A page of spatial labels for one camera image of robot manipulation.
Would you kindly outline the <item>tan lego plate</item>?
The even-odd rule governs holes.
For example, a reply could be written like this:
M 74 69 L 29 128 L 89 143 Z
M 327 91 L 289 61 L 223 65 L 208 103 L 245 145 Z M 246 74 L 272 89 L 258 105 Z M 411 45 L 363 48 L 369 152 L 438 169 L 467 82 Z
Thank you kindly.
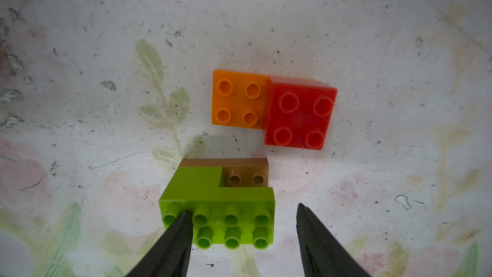
M 222 187 L 268 187 L 267 158 L 252 159 L 183 159 L 179 167 L 221 167 Z

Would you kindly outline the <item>orange lego brick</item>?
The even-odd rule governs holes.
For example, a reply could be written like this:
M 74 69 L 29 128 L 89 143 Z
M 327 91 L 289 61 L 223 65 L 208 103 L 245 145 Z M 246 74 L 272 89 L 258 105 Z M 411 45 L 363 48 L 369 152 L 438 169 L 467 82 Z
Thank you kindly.
M 261 129 L 269 77 L 261 74 L 213 72 L 211 122 L 214 125 Z

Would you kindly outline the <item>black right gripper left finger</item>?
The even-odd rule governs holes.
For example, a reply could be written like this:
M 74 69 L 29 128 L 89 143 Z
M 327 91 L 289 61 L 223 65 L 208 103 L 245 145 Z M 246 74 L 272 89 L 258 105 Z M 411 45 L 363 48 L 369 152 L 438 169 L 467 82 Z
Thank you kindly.
M 184 211 L 127 277 L 186 277 L 192 240 L 192 213 Z

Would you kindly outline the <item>red lego brick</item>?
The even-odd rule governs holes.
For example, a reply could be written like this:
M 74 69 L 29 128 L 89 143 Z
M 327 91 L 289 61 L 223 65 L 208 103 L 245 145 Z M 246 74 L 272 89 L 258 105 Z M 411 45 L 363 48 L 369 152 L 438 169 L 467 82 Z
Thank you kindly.
M 270 76 L 267 84 L 265 144 L 321 150 L 338 89 L 302 78 Z

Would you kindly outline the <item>green long lego brick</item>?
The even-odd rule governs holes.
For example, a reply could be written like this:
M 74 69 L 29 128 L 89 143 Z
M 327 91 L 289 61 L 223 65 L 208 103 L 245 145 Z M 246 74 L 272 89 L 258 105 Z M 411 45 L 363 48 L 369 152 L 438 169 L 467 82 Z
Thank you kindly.
M 265 250 L 274 240 L 275 197 L 270 187 L 168 188 L 159 205 L 166 229 L 180 213 L 191 213 L 193 243 L 202 250 L 214 244 L 229 250 L 242 245 Z

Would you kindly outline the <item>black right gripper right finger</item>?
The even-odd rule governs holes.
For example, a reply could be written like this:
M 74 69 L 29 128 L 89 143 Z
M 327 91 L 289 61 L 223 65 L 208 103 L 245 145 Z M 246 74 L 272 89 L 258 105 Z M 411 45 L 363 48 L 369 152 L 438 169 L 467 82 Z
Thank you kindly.
M 305 276 L 369 277 L 320 219 L 302 203 L 297 208 L 296 228 Z

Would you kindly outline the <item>small green lego brick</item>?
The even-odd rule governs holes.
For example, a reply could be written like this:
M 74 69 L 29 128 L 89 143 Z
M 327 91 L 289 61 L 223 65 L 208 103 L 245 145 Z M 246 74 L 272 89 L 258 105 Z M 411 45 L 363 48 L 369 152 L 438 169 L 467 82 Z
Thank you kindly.
M 222 184 L 221 167 L 179 167 L 163 194 L 162 200 L 205 200 L 218 191 Z

